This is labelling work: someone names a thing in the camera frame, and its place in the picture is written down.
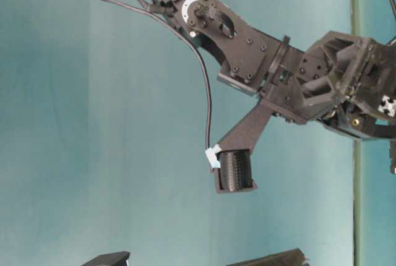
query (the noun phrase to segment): black robotic arm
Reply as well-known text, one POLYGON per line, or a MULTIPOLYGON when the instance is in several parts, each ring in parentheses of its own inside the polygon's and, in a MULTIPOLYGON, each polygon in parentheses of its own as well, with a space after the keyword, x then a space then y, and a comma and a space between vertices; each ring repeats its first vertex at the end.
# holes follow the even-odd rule
POLYGON ((287 36, 280 41, 251 27, 219 0, 138 1, 151 15, 163 15, 179 37, 208 51, 221 66, 219 81, 259 99, 206 150, 218 192, 256 188, 250 155, 272 116, 299 125, 317 121, 352 139, 388 139, 395 173, 396 38, 382 45, 329 32, 303 52, 287 36))

